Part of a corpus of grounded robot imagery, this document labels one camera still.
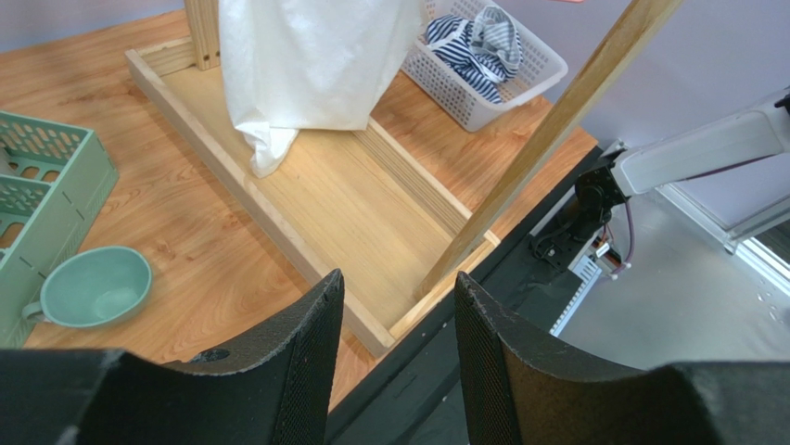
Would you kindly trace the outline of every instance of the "white wall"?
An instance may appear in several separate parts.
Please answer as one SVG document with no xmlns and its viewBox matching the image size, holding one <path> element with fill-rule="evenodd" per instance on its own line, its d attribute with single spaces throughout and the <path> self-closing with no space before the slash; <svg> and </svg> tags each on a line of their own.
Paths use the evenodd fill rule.
<svg viewBox="0 0 790 445">
<path fill-rule="evenodd" d="M 546 95 L 556 100 L 629 1 L 497 3 L 566 60 L 570 73 Z M 788 23 L 786 0 L 686 0 L 582 126 L 602 143 L 641 146 L 790 86 Z M 790 194 L 790 155 L 682 187 L 734 225 Z"/>
<path fill-rule="evenodd" d="M 183 0 L 0 0 L 0 52 L 181 7 Z"/>
</svg>

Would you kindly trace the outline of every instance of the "wooden post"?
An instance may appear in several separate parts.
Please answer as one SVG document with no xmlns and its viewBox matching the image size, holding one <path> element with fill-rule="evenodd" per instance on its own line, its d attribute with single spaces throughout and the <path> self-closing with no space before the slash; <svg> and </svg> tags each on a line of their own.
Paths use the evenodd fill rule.
<svg viewBox="0 0 790 445">
<path fill-rule="evenodd" d="M 632 0 L 489 195 L 414 292 L 423 296 L 483 237 L 682 0 Z"/>
<path fill-rule="evenodd" d="M 220 66 L 220 27 L 218 0 L 184 0 L 189 31 L 195 44 L 197 67 Z"/>
</svg>

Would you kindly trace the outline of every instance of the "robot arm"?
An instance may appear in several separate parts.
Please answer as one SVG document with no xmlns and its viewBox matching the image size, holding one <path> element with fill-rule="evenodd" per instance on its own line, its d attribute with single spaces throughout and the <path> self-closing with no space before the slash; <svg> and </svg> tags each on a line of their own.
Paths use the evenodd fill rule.
<svg viewBox="0 0 790 445">
<path fill-rule="evenodd" d="M 728 170 L 790 152 L 790 94 L 783 90 L 753 107 L 642 149 L 602 158 L 575 184 L 575 198 L 532 244 L 557 270 L 574 260 L 577 243 L 612 218 L 612 208 L 660 185 Z"/>
<path fill-rule="evenodd" d="M 625 197 L 663 184 L 790 152 L 790 95 L 772 95 L 747 110 L 702 128 L 630 150 L 612 175 Z"/>
</svg>

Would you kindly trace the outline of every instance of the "wood grain surface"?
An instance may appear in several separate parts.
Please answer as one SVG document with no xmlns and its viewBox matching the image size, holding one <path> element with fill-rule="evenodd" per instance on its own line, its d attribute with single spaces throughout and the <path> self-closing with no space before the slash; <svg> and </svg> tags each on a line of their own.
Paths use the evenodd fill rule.
<svg viewBox="0 0 790 445">
<path fill-rule="evenodd" d="M 130 246 L 155 271 L 149 305 L 128 323 L 93 331 L 43 324 L 26 347 L 116 347 L 153 362 L 188 360 L 308 289 L 130 77 L 125 50 L 187 35 L 185 14 L 176 11 L 0 55 L 3 109 L 95 129 L 119 168 L 121 179 L 82 250 Z M 399 74 L 373 116 L 473 210 L 549 107 L 537 98 L 470 134 Z M 494 232 L 504 236 L 594 144 L 576 130 Z M 375 365 L 344 330 L 332 406 Z"/>
<path fill-rule="evenodd" d="M 222 71 L 193 67 L 162 80 L 246 172 L 251 151 L 228 117 Z M 241 181 L 257 187 L 325 264 L 344 271 L 346 288 L 387 329 L 415 305 L 414 287 L 450 244 L 353 132 L 303 130 L 274 173 Z"/>
</svg>

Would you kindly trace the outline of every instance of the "white cloth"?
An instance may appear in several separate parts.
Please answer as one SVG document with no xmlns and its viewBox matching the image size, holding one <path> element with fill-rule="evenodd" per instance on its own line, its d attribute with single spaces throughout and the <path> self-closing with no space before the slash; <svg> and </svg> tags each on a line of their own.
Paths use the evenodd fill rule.
<svg viewBox="0 0 790 445">
<path fill-rule="evenodd" d="M 364 129 L 427 22 L 424 0 L 221 0 L 225 98 L 253 172 L 299 129 Z"/>
</svg>

